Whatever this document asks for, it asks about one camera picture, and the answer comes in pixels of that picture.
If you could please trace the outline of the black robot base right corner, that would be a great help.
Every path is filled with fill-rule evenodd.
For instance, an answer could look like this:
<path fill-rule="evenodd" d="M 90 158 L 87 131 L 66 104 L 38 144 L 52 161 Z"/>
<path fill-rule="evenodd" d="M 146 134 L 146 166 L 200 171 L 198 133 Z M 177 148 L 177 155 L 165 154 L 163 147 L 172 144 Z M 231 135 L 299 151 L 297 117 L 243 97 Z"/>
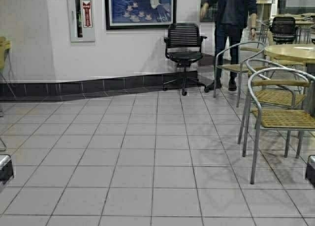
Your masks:
<path fill-rule="evenodd" d="M 315 156 L 310 155 L 307 161 L 307 167 L 305 172 L 305 178 L 315 186 Z"/>

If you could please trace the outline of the black robot base left corner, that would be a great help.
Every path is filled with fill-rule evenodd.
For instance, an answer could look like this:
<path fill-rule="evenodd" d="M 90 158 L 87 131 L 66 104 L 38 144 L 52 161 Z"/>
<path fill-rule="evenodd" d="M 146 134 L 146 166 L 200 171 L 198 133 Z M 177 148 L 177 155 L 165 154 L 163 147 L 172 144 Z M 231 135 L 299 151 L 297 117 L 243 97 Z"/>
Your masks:
<path fill-rule="evenodd" d="M 14 178 L 14 170 L 10 155 L 0 156 L 0 192 Z"/>

